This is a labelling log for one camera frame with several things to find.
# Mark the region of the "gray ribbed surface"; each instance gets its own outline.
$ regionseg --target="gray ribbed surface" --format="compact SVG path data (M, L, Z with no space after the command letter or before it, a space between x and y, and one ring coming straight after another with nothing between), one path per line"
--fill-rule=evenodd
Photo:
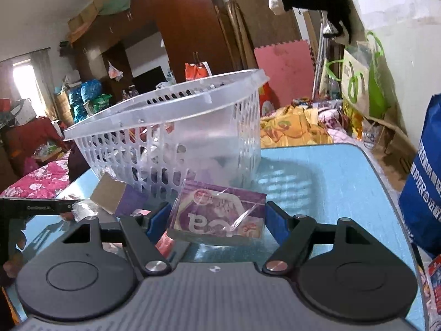
M213 272L213 267L220 267ZM306 308L282 278L258 273L253 263L180 263L168 276L147 278L121 310L100 321L49 325L30 319L21 331L398 331L338 324Z

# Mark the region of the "purple box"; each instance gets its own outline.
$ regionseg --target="purple box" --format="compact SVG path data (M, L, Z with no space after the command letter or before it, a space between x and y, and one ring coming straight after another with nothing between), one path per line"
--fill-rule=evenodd
M215 245L260 238L265 225L265 199L266 194L254 191L185 180L171 211L168 234Z
M145 209L147 197L131 185L105 173L92 195L95 204L116 217L130 215L136 209Z

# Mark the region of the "green shopping bag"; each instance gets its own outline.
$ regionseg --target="green shopping bag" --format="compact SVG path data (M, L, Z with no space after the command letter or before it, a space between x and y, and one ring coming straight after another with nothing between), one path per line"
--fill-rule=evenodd
M352 107L364 116L382 119L389 108L379 82L378 64L384 57L384 50L373 32L368 32L366 39L369 36L374 38L375 46L369 42L357 42L357 47L345 49L343 59L327 63L326 70L330 78L341 81L341 94ZM341 79L330 70L333 63L343 64Z

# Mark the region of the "yellow blanket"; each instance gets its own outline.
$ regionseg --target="yellow blanket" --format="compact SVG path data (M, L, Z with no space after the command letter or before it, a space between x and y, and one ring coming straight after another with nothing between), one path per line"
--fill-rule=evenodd
M332 138L318 126L318 109L286 106L260 119L261 148L332 144Z

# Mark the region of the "white translucent basket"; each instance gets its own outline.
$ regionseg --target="white translucent basket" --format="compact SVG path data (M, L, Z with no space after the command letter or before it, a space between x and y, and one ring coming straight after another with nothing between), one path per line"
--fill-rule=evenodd
M151 91L64 132L94 173L134 186L149 204L173 202L184 179L246 188L260 161L263 70Z

